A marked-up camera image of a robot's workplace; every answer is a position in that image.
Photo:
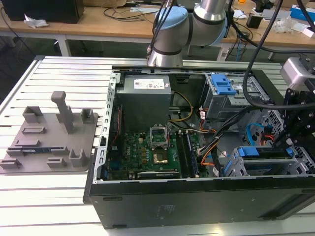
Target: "metal frame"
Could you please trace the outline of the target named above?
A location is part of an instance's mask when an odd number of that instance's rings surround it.
[[[25,33],[16,32],[18,36],[25,38],[50,38],[55,39],[59,43],[59,48],[63,57],[70,57],[71,51],[69,48],[68,40],[89,40],[89,41],[108,41],[108,42],[130,42],[130,43],[150,43],[150,38],[133,38],[133,37],[114,37],[114,36],[96,36],[96,35],[76,35],[76,34],[59,34],[59,33]],[[0,36],[14,37],[14,33],[10,31],[0,31]],[[233,43],[220,43],[211,47],[220,47],[220,51],[217,57],[217,61],[225,61],[229,50],[233,47]],[[256,48],[253,45],[247,45],[248,49]],[[307,50],[309,48],[303,47],[277,47],[269,46],[271,49],[278,50]],[[192,56],[191,48],[188,47],[188,56]],[[275,54],[271,53],[268,57],[269,60],[273,60]]]

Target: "robotic arm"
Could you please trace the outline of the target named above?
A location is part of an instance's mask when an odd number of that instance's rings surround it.
[[[148,66],[183,66],[182,48],[185,45],[219,43],[227,26],[224,6],[225,0],[202,0],[192,14],[183,7],[172,7],[148,49]],[[158,23],[163,20],[163,12],[168,10],[167,7],[160,12]]]

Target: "yellow wire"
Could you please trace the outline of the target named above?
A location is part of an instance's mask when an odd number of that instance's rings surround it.
[[[189,118],[192,116],[193,106],[192,106],[192,104],[189,102],[189,100],[188,100],[184,95],[182,95],[180,92],[174,91],[174,93],[177,93],[178,95],[180,95],[183,99],[185,99],[185,100],[188,102],[188,104],[189,104],[189,106],[190,106],[190,113],[189,113],[188,116],[185,117],[185,118],[181,118],[181,119],[170,119],[169,121],[172,121],[172,122],[185,121],[185,120],[189,119]]]

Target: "blue latch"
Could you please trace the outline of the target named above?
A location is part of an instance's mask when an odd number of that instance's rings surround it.
[[[238,149],[240,156],[259,156],[259,153],[255,147],[241,147]]]
[[[231,81],[224,74],[212,74],[212,82],[217,89],[218,95],[235,95],[235,91],[231,85]]]
[[[290,156],[294,156],[294,152],[293,152],[293,150],[291,149],[291,148],[287,148],[286,149],[286,151],[287,151],[287,153],[290,155]]]

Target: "blue box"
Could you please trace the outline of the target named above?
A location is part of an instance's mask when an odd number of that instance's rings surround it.
[[[312,8],[306,8],[308,14],[310,15],[312,21],[315,21],[315,10]],[[293,5],[291,8],[291,17],[306,21],[305,16],[303,15],[301,9],[297,5]]]

